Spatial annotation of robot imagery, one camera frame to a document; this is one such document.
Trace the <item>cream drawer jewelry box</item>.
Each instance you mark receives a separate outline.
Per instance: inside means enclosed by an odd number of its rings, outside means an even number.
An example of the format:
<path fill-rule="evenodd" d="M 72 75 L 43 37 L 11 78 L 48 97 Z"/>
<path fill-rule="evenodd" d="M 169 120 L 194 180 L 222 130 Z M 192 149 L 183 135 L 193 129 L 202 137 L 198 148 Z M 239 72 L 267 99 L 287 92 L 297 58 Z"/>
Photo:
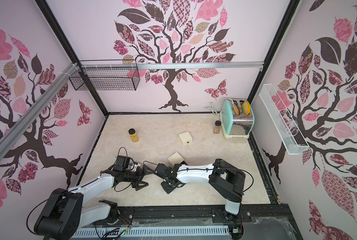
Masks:
<path fill-rule="evenodd" d="M 189 145 L 193 142 L 193 138 L 189 132 L 184 132 L 178 135 L 183 146 Z"/>

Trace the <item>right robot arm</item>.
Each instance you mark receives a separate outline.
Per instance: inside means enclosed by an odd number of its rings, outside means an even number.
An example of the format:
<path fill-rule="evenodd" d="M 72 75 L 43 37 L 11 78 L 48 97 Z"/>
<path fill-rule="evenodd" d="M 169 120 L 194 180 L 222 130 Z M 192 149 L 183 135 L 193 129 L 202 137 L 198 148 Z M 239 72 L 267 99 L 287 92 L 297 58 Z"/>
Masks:
<path fill-rule="evenodd" d="M 225 199 L 225 211 L 234 216 L 239 214 L 246 174 L 225 160 L 216 159 L 204 166 L 158 164 L 154 174 L 163 179 L 161 186 L 167 194 L 188 183 L 209 184 Z"/>

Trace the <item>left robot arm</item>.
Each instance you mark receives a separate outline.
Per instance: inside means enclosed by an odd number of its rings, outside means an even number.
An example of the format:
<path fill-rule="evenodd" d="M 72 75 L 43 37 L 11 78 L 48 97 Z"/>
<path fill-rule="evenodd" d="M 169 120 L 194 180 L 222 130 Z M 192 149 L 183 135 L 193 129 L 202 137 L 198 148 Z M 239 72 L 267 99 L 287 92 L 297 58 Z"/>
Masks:
<path fill-rule="evenodd" d="M 119 183 L 130 183 L 136 191 L 148 186 L 145 175 L 153 174 L 151 168 L 134 163 L 127 156 L 118 156 L 115 163 L 98 177 L 70 189 L 58 188 L 43 201 L 44 208 L 33 227 L 33 233 L 54 240 L 68 240 L 78 229 L 97 221 L 116 223 L 120 218 L 117 203 L 101 200 L 86 203 L 102 192 L 115 188 Z"/>

